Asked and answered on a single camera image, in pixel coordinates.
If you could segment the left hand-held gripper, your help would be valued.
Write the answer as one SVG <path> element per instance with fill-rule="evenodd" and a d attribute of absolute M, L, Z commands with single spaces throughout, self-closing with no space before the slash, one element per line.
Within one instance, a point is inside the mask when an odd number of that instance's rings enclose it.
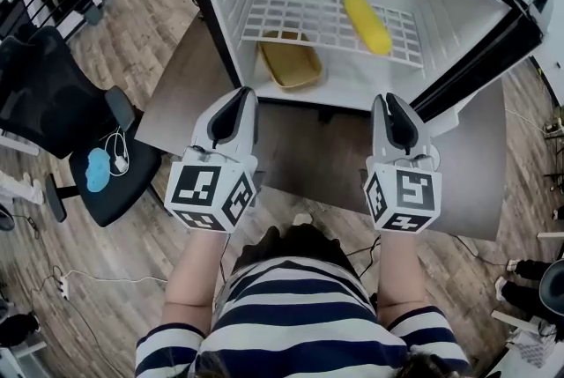
<path fill-rule="evenodd" d="M 164 201 L 184 227 L 234 233 L 254 201 L 257 159 L 251 153 L 257 138 L 257 106 L 254 90 L 243 86 L 198 117 L 194 146 L 172 164 Z"/>

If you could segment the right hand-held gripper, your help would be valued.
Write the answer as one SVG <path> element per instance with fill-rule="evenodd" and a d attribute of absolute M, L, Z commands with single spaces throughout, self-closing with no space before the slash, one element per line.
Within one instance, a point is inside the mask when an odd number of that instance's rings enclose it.
<path fill-rule="evenodd" d="M 364 194 L 377 231 L 416 234 L 441 214 L 442 174 L 435 169 L 427 126 L 410 104 L 394 93 L 378 94 L 372 106 L 372 153 L 367 158 Z"/>

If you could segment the yellow corn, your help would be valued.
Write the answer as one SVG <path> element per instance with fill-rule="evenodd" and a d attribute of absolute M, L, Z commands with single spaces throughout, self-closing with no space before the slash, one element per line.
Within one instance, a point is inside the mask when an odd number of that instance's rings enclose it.
<path fill-rule="evenodd" d="M 367 0 L 343 0 L 354 30 L 374 54 L 385 56 L 392 50 L 391 36 Z"/>

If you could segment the person's left forearm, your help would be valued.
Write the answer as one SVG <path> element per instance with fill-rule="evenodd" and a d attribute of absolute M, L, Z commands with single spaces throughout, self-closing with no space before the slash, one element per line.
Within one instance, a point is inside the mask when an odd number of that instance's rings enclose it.
<path fill-rule="evenodd" d="M 212 304 L 227 235 L 194 230 L 167 281 L 161 322 L 211 330 Z"/>

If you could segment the person's right forearm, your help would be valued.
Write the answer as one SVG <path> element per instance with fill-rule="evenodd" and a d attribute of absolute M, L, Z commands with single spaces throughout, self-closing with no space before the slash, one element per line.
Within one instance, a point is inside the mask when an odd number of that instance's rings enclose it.
<path fill-rule="evenodd" d="M 417 237 L 383 232 L 377 316 L 387 329 L 399 317 L 427 306 L 427 290 L 417 254 Z"/>

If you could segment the dark brown wooden desk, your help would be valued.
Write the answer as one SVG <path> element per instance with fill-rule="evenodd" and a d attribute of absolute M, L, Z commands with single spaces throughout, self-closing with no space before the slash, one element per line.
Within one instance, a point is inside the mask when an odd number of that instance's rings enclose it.
<path fill-rule="evenodd" d="M 182 155 L 197 118 L 233 85 L 207 25 L 187 28 L 147 103 L 137 140 Z M 369 120 L 313 108 L 261 103 L 255 155 L 264 184 L 356 212 L 367 210 L 360 170 L 371 153 Z M 495 81 L 462 109 L 459 123 L 433 141 L 440 154 L 442 212 L 435 231 L 492 241 L 505 194 L 506 115 Z"/>

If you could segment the tan plastic tray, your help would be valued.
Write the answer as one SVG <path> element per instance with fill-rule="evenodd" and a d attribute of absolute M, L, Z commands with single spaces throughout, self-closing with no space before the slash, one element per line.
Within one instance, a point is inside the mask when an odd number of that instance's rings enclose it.
<path fill-rule="evenodd" d="M 267 31 L 257 50 L 273 82 L 284 91 L 297 91 L 319 83 L 323 67 L 304 33 Z"/>

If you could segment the person's black trousers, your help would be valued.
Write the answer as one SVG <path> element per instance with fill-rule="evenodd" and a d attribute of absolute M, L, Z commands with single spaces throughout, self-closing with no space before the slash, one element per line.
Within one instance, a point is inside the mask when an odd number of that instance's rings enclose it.
<path fill-rule="evenodd" d="M 340 247 L 339 240 L 329 239 L 311 224 L 290 226 L 284 234 L 276 226 L 271 226 L 256 245 L 243 247 L 234 263 L 233 273 L 273 258 L 290 256 L 332 263 L 349 271 L 354 277 L 359 277 Z"/>

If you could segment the blue fluffy cloth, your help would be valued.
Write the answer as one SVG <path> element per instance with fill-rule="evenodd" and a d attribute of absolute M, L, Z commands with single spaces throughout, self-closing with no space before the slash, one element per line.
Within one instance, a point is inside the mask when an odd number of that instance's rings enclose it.
<path fill-rule="evenodd" d="M 99 193 L 110 180 L 110 157 L 104 149 L 96 147 L 90 151 L 87 159 L 86 187 L 92 193 Z"/>

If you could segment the black mesh office chair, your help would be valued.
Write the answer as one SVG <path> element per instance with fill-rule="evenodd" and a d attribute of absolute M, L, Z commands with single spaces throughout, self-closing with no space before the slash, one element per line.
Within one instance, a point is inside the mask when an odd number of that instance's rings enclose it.
<path fill-rule="evenodd" d="M 83 73 L 56 28 L 42 27 L 27 42 L 8 37 L 0 43 L 0 129 L 69 161 L 73 185 L 59 187 L 52 174 L 45 177 L 46 200 L 57 221 L 66 219 L 66 198 L 80 197 L 105 227 L 144 193 L 157 194 L 152 180 L 161 152 L 135 139 L 142 115 L 121 88 L 102 90 Z M 126 137 L 129 171 L 110 175 L 108 185 L 92 193 L 86 187 L 88 154 L 104 149 L 117 128 Z"/>

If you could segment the blue white striped shirt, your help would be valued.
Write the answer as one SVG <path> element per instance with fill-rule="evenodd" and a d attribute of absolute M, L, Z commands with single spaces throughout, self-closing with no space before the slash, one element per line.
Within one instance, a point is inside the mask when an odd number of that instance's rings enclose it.
<path fill-rule="evenodd" d="M 415 309 L 386 327 L 348 271 L 279 257 L 227 280 L 209 334 L 169 323 L 142 337 L 136 378 L 394 378 L 416 353 L 471 371 L 440 309 Z"/>

